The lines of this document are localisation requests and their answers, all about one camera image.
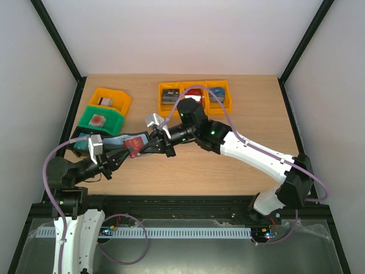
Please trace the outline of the black card holder wallet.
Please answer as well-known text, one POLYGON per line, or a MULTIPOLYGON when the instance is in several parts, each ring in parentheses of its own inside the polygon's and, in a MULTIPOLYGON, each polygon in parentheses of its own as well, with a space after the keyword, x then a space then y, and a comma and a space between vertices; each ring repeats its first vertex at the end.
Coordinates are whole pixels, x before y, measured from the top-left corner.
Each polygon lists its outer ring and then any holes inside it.
POLYGON ((129 158, 138 158, 144 156, 140 150, 149 142, 149 135, 146 131, 135 134, 120 134, 118 136, 109 136, 103 138, 105 150, 114 150, 117 148, 127 148, 129 158))

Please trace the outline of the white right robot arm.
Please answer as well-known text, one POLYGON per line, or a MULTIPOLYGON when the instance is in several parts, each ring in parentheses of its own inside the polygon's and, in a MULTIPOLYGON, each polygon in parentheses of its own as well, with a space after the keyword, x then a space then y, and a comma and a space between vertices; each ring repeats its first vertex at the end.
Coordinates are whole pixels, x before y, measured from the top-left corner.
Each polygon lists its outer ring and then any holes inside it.
POLYGON ((153 131, 149 142, 139 150, 141 154, 173 157, 176 145, 192 140, 205 151, 235 158, 269 175, 277 185, 256 194, 248 207, 250 220, 257 224, 282 207, 304 206, 313 185, 308 156, 282 154, 246 139, 231 126, 210 120, 194 99, 181 100, 177 111, 181 123, 171 128, 157 114, 147 117, 146 124, 153 131))

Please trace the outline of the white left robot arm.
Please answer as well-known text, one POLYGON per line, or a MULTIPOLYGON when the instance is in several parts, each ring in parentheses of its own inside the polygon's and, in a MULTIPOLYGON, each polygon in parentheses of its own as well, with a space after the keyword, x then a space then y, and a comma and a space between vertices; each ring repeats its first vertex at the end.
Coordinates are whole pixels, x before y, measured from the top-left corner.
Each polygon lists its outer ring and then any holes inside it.
POLYGON ((53 273, 92 273, 97 236, 105 214, 88 207, 88 189, 77 184, 102 174, 108 180, 129 155, 126 147, 107 149, 76 163, 52 151, 43 165, 43 183, 54 208, 53 273))

